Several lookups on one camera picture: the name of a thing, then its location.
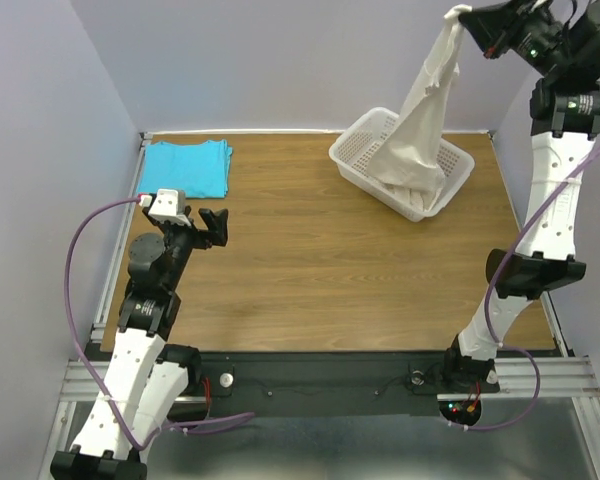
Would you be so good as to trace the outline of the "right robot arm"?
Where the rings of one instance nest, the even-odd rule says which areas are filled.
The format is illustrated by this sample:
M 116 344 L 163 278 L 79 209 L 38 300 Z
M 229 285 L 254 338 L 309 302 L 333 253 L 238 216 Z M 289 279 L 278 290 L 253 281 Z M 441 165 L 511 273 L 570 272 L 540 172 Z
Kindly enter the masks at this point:
M 490 252 L 489 283 L 467 327 L 446 350 L 452 390 L 496 381 L 494 361 L 516 318 L 544 293 L 580 281 L 574 226 L 587 161 L 600 134 L 600 1 L 560 22 L 547 1 L 508 1 L 458 14 L 484 57 L 515 52 L 540 78 L 532 91 L 533 172 L 527 215 L 509 250 Z

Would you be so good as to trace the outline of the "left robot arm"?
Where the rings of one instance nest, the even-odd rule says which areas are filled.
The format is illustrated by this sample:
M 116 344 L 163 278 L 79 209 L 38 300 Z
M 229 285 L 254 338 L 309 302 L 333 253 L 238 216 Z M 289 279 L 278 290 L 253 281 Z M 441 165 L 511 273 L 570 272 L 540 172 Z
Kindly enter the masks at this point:
M 119 311 L 108 369 L 95 378 L 99 393 L 88 419 L 66 451 L 51 461 L 55 479 L 144 479 L 146 458 L 176 397 L 202 382 L 200 353 L 169 343 L 181 300 L 176 292 L 191 253 L 223 247 L 227 210 L 189 207 L 159 213 L 146 207 L 155 231 L 137 236 L 128 251 L 129 280 Z

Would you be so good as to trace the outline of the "white t-shirt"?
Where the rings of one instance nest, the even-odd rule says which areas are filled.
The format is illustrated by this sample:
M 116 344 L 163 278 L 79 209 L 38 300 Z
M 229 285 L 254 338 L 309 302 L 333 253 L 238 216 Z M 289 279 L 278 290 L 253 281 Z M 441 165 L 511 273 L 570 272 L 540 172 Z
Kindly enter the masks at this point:
M 373 154 L 367 174 L 406 205 L 429 211 L 445 185 L 437 163 L 447 102 L 459 75 L 464 27 L 460 15 L 473 8 L 452 7 L 400 110 L 394 130 Z

